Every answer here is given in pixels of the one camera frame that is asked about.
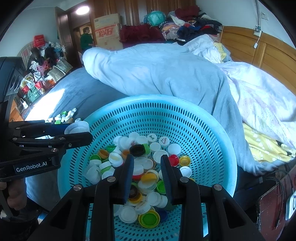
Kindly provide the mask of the person's left hand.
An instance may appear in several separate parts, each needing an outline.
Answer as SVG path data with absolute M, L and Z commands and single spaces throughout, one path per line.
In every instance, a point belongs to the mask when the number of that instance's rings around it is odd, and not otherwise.
M 7 203 L 15 210 L 23 209 L 27 204 L 27 185 L 25 179 L 13 181 L 9 187 L 6 182 L 0 182 L 1 190 L 8 189 Z

